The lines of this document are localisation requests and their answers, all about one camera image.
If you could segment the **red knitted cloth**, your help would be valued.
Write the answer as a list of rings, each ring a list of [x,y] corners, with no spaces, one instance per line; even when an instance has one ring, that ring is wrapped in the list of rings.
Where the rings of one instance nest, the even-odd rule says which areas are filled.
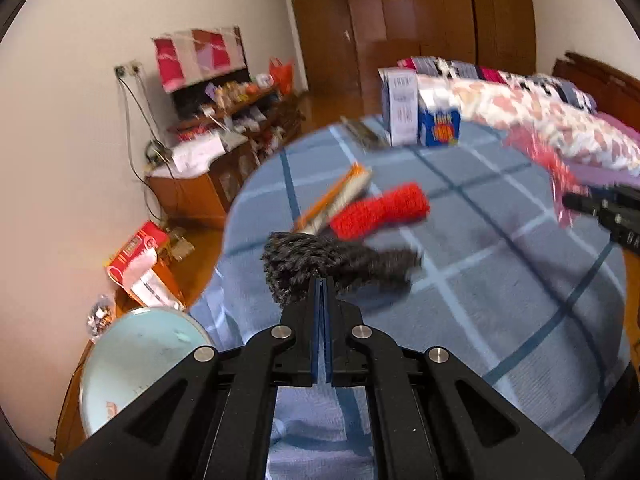
[[[350,204],[330,220],[329,227],[340,240],[359,240],[386,226],[424,220],[430,211],[422,188],[409,182]]]

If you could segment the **black knitted cloth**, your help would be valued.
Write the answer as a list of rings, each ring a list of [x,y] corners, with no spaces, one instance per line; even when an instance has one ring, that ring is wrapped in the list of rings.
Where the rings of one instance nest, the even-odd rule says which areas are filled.
[[[354,240],[273,232],[262,251],[262,264],[271,296],[284,308],[304,300],[311,283],[320,278],[330,278],[339,294],[370,285],[405,290],[422,258],[409,247],[376,250]]]

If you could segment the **pink red plastic bag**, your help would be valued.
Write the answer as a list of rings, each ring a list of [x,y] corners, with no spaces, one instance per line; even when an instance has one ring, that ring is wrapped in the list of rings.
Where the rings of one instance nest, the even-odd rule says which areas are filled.
[[[531,125],[512,126],[504,144],[521,152],[548,174],[556,220],[562,228],[572,226],[576,214],[563,205],[563,197],[566,193],[586,195],[587,189],[580,184],[567,164],[551,146],[539,139]]]

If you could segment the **wall power socket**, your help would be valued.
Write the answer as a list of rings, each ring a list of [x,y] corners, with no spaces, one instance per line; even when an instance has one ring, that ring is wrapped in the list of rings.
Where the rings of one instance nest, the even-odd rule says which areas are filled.
[[[114,72],[117,78],[135,77],[141,72],[141,64],[137,61],[119,64],[114,67]]]

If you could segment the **white mug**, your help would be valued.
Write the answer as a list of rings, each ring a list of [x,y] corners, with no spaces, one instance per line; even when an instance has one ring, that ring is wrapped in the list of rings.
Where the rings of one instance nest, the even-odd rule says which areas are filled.
[[[273,76],[270,73],[257,74],[255,82],[261,89],[271,88],[274,85]]]

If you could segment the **red mask box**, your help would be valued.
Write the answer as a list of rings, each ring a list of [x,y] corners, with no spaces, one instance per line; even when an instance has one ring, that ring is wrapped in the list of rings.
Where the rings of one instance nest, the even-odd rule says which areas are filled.
[[[168,247],[168,233],[145,222],[106,264],[106,274],[142,307],[183,311],[182,291],[163,258]]]

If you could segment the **purple bed sheet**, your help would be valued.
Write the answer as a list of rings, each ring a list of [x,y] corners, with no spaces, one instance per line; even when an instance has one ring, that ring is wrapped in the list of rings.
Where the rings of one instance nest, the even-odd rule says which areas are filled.
[[[565,157],[572,173],[585,184],[639,186],[639,131],[609,114],[592,116],[586,132],[578,132]]]

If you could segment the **wooden door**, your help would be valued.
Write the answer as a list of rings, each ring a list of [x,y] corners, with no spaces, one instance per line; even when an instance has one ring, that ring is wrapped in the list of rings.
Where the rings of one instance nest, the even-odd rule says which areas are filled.
[[[348,0],[292,0],[308,88],[358,93],[359,74]]]

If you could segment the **pink heart quilt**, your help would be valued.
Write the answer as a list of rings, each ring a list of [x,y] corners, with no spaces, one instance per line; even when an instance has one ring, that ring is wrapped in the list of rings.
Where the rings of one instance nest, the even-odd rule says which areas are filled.
[[[430,87],[450,90],[460,101],[460,114],[465,122],[504,131],[518,124],[531,125],[539,139],[564,159],[570,156],[574,136],[587,131],[593,116],[548,96],[511,89],[504,84],[419,75],[418,90]]]

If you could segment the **dark snack packet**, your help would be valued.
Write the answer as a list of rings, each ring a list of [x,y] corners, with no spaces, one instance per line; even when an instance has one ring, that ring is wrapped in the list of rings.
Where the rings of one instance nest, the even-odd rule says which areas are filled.
[[[349,135],[365,150],[365,151],[381,151],[390,147],[390,144],[376,134],[372,129],[365,125],[359,119],[350,119],[345,116],[341,117],[341,123],[348,131]]]

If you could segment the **cow print pillow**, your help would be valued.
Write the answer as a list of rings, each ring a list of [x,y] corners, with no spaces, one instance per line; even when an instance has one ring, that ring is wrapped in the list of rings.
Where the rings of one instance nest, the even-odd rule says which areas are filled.
[[[555,76],[546,74],[523,76],[467,62],[445,60],[437,56],[402,58],[397,62],[397,66],[410,68],[418,74],[431,77],[472,79],[504,84],[511,89],[528,91],[538,94],[538,96],[548,96],[548,98],[570,104],[570,106],[584,112],[597,113],[597,102],[589,93],[579,90],[572,82]]]

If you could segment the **orange silver snack wrapper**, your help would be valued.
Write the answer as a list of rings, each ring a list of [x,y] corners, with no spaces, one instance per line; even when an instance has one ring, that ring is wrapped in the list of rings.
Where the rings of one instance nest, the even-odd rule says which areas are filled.
[[[319,234],[337,214],[363,193],[372,179],[372,174],[371,168],[354,162],[346,174],[340,177],[320,200],[295,220],[293,231]]]

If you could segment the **blue white tissue box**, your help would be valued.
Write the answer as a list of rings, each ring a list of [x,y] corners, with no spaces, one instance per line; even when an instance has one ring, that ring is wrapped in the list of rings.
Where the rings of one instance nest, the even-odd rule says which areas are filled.
[[[448,89],[419,91],[418,142],[428,148],[457,144],[460,136],[460,101]]]

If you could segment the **orange plastic bag on cabinet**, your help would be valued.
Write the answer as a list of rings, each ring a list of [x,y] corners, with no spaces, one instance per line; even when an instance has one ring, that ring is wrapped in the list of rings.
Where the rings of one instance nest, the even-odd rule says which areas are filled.
[[[278,58],[270,58],[269,75],[282,96],[288,96],[292,93],[294,89],[294,64],[292,60],[283,63]]]

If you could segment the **light blue trash bin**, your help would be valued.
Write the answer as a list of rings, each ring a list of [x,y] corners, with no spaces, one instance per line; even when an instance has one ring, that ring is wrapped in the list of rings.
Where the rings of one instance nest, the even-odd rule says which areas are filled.
[[[82,369],[79,411],[91,437],[196,348],[211,344],[194,318],[171,308],[139,308],[118,318]]]

